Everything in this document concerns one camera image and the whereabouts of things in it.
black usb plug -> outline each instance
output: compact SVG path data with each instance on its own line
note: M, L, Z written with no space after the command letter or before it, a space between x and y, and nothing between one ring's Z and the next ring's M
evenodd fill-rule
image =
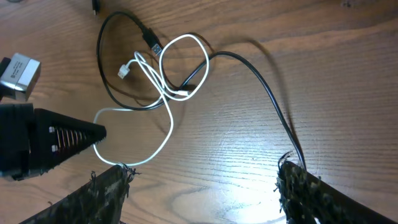
M159 55L162 52L162 44L151 28L142 31L142 38L145 40L145 42L147 42L148 46L155 52L156 55Z

wooden surface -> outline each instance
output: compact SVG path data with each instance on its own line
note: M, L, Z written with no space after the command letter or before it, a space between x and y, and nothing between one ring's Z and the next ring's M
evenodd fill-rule
M398 2L354 2L347 8L338 0L117 0L104 2L95 17L89 0L2 0L0 56L20 52L42 62L29 100L36 108L92 121L97 110L115 105L95 57L110 12L132 10L162 43L197 32L263 74L294 125L311 173L398 221ZM126 80L116 75L135 50L148 50L139 29L114 19L103 45L109 82L156 98L136 66ZM179 83L202 59L197 45L184 40L167 53L165 69ZM293 146L255 76L236 60L217 58L197 95L170 105L174 133L155 159L137 167L142 175L131 184L122 221L283 223L272 190L277 160ZM99 122L108 130L100 152L123 162L148 157L169 128L165 108L109 112ZM42 177L0 180L0 223L25 220L88 182L92 170L108 167L87 149Z

white connector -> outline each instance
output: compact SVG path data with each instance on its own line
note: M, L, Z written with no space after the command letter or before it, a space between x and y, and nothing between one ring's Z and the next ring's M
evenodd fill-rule
M118 75L121 79L123 79L129 72L129 67L127 67L127 65L122 65L122 67L119 69Z

black cable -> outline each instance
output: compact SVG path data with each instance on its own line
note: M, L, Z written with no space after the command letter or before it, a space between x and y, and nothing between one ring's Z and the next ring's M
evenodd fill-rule
M118 101L113 94L111 93L111 90L108 87L108 83L102 68L102 62L101 62L101 58L100 58L100 44L101 44L101 37L104 31L104 28L106 26L106 24L108 23L108 21L116 15L124 15L127 16L128 18L130 18L131 20L133 20L138 27L141 29L143 35L143 38L145 39L145 41L148 43L148 45L151 47L151 45L158 45L160 46L159 40L156 37L156 35L152 32L152 30L146 28L143 23L134 15L132 14L128 14L126 12L114 12L111 15L109 15L102 27L101 30L99 32L99 36L98 36L98 41L97 41L97 48L96 48L96 53L97 53L97 62L98 62L98 68L99 68L99 74L101 75L102 81L104 83L104 86L106 88L106 91L108 92L108 95L112 98L112 100L118 104L119 106L123 107L123 108L127 108L130 110L136 110L136 111L146 111L146 110L153 110L156 109L160 106L162 106L164 104L163 101L159 102L158 104L148 107L148 108L138 108L138 107L133 107L133 106L128 106L125 105L123 103L121 103L120 101ZM298 141L294 138L294 135L292 133L292 130L290 130L289 125L287 125L286 120L284 118L284 115L282 113L282 111L279 108L278 102L275 99L274 94L272 93L271 89L269 88L267 82L264 80L264 78L262 77L262 75L259 73L259 71L250 63L248 62L245 58L243 58L242 56L232 53L232 52L226 52L226 51L219 51L219 52L215 52L213 54L211 54L209 56L209 60L215 58L216 56L221 56L221 55L225 55L225 56L229 56L232 58L235 58L239 61L241 61L243 64L245 64L245 66L247 66L247 68L249 68L252 73L258 78L258 80L261 82L261 85L264 87L264 89L266 90L266 92L268 93L269 98L271 99L272 104L274 105L274 108L276 110L276 113L278 114L278 117L280 119L280 122L282 123L283 127L286 130L287 135L289 136L290 140L292 141L292 144L297 152L298 158L300 159L304 170L307 170L307 166L305 165L305 160L304 160L304 154L301 150L300 144L298 143ZM188 82L206 65L206 60L204 60L201 64L199 64L199 66L197 66L197 68L184 80L184 82L180 85L180 87L178 88L178 90L182 90L184 87L186 87L188 85Z
M105 21L103 22L103 24L101 26L101 30L99 31L99 35L98 35L97 46L96 46L96 54L97 54L97 63L98 63L99 74L101 75L102 82L104 83L104 86L105 86L106 91L108 92L108 95L112 98L112 100L116 104L118 104L119 106L121 106L123 108L127 108L127 109L130 109L130 110L138 110L138 111L147 110L146 108L138 108L138 107L133 107L133 106L127 106L127 105L124 105L121 102L119 102L113 96L111 90L109 89L108 81L107 81L107 79L105 77L105 74L104 74L104 70L103 70L103 67L102 67L102 61L101 61L101 55L100 55L101 38L102 38L102 34L104 32L106 24L109 22L110 19L112 19L114 16L117 16L117 15L127 16L132 21L134 21L137 24L137 26L140 28L140 30L142 31L142 38L147 42L148 46L156 54L158 54L161 51L161 49L162 49L160 41L157 38L157 36L154 34L152 29L148 29L146 26L144 26L143 23L134 14L127 13L127 12L122 12L122 11L114 12L114 13L110 14L105 19Z

silver metal part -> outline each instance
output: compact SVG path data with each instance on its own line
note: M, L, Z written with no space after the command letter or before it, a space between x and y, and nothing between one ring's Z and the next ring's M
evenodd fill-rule
M40 77L41 63L16 53L0 77L0 85L7 88L5 97L27 101Z

